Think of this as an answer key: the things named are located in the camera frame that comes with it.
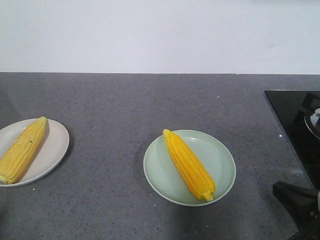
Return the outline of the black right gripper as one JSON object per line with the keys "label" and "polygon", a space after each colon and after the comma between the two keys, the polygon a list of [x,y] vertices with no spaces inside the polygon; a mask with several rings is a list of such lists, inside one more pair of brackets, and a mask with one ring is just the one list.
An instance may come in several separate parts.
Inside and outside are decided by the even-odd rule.
{"label": "black right gripper", "polygon": [[320,238],[320,191],[278,181],[272,193],[292,217],[298,232],[290,240]]}

